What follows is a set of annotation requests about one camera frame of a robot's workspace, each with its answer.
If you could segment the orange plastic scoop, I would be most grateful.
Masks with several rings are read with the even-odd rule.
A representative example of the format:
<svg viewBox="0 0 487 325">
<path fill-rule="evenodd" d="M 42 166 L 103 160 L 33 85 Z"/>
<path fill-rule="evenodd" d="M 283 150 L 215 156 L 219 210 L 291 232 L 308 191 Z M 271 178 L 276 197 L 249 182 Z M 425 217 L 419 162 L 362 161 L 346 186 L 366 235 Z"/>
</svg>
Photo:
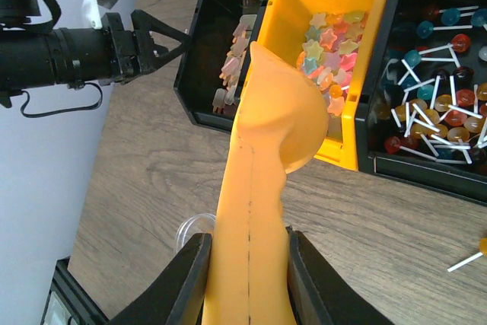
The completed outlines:
<svg viewBox="0 0 487 325">
<path fill-rule="evenodd" d="M 326 137 L 317 86 L 258 43 L 231 131 L 205 289 L 204 324 L 293 324 L 282 191 Z"/>
</svg>

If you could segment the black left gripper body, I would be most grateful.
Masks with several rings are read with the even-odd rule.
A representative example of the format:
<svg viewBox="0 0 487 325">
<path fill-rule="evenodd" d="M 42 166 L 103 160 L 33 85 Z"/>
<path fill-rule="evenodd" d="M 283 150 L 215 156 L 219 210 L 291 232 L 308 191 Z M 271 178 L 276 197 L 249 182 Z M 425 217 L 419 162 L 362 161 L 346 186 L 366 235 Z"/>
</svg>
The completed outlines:
<svg viewBox="0 0 487 325">
<path fill-rule="evenodd" d="M 150 35 L 150 16 L 145 12 L 132 12 L 133 30 L 126 30 L 118 13 L 106 13 L 102 30 L 107 38 L 109 75 L 101 85 L 128 84 L 142 75 L 158 70 L 155 43 Z"/>
</svg>

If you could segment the black bin with lollipops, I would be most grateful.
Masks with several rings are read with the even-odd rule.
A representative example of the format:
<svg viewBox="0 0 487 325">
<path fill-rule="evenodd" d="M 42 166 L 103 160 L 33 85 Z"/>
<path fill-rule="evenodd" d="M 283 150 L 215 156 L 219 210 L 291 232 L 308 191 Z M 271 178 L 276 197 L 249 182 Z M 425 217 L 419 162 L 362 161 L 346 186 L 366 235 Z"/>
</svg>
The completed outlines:
<svg viewBox="0 0 487 325">
<path fill-rule="evenodd" d="M 355 114 L 358 168 L 486 203 L 486 0 L 387 0 Z"/>
</svg>

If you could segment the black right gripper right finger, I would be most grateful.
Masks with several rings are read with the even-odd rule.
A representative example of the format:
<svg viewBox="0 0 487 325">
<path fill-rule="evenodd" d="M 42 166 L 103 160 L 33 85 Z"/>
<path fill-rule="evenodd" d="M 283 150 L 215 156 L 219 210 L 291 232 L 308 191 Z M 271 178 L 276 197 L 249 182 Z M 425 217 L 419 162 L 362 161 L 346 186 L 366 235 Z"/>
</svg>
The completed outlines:
<svg viewBox="0 0 487 325">
<path fill-rule="evenodd" d="M 288 232 L 288 294 L 298 324 L 391 324 L 301 231 Z"/>
</svg>

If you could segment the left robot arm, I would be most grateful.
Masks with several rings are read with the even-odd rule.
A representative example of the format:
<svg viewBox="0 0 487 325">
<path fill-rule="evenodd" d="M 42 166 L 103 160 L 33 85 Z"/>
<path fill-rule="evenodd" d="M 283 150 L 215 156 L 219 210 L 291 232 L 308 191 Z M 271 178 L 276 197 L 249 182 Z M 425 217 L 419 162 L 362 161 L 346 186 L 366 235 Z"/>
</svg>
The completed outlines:
<svg viewBox="0 0 487 325">
<path fill-rule="evenodd" d="M 131 13 L 131 30 L 110 9 L 118 0 L 83 0 L 85 28 L 57 28 L 56 0 L 1 0 L 1 105 L 30 89 L 64 84 L 100 90 L 161 69 L 189 48 L 190 37 L 145 11 Z"/>
</svg>

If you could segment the yellow bin with star candies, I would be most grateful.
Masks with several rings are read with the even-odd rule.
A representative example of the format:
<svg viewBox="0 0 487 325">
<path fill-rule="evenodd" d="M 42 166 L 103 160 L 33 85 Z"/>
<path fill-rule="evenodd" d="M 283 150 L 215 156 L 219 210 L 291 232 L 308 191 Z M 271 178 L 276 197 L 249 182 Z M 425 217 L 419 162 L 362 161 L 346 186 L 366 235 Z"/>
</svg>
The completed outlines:
<svg viewBox="0 0 487 325">
<path fill-rule="evenodd" d="M 336 51 L 341 40 L 358 44 L 355 65 L 344 81 L 344 106 L 333 118 L 339 129 L 323 140 L 315 156 L 349 170 L 358 169 L 355 113 L 386 7 L 387 0 L 269 0 L 257 37 L 259 44 L 294 66 L 304 51 L 306 31 L 317 26 L 313 16 L 322 14 L 325 24 L 319 29 L 336 28 L 334 37 L 323 45 L 322 61 L 328 55 L 339 58 Z"/>
</svg>

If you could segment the clear plastic cup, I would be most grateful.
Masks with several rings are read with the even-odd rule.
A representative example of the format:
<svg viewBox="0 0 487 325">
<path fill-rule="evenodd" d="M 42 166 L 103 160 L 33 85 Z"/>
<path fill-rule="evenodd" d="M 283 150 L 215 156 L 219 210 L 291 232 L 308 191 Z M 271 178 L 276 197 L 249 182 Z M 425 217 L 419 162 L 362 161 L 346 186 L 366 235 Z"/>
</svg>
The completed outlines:
<svg viewBox="0 0 487 325">
<path fill-rule="evenodd" d="M 182 222 L 176 232 L 174 253 L 178 253 L 194 234 L 211 234 L 215 219 L 216 216 L 212 213 L 201 213 Z"/>
</svg>

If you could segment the black bin with popsicle candies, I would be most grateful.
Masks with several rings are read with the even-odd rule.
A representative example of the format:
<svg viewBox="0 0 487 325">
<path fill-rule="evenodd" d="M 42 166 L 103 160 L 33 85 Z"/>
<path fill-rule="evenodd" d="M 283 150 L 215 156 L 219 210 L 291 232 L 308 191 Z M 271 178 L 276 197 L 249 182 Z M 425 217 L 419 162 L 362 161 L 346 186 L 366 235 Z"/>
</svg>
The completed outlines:
<svg viewBox="0 0 487 325">
<path fill-rule="evenodd" d="M 215 112 L 212 101 L 224 80 L 219 77 L 234 38 L 233 32 L 242 16 L 256 17 L 249 28 L 250 41 L 259 35 L 263 15 L 270 0 L 198 0 L 189 29 L 191 44 L 180 60 L 173 85 L 190 121 L 197 126 L 230 132 L 237 105 L 250 67 L 250 56 L 243 57 L 237 77 L 235 102 L 222 112 Z"/>
</svg>

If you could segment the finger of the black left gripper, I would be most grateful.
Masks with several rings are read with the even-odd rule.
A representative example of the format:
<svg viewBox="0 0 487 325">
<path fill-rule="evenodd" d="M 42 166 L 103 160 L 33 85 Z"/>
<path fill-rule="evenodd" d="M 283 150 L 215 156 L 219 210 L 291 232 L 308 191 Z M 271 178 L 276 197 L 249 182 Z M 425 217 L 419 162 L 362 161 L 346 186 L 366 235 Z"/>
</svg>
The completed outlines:
<svg viewBox="0 0 487 325">
<path fill-rule="evenodd" d="M 183 55 L 190 35 L 136 9 L 131 14 L 137 60 L 141 74 L 151 74 Z"/>
</svg>

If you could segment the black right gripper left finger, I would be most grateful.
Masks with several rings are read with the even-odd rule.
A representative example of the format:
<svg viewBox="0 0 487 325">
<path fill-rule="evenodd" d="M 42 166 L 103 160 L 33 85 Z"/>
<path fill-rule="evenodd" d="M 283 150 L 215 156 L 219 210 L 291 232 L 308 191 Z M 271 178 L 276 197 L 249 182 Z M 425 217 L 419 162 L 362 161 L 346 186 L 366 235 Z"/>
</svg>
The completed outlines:
<svg viewBox="0 0 487 325">
<path fill-rule="evenodd" d="M 212 248 L 194 234 L 161 274 L 109 324 L 200 324 Z"/>
</svg>

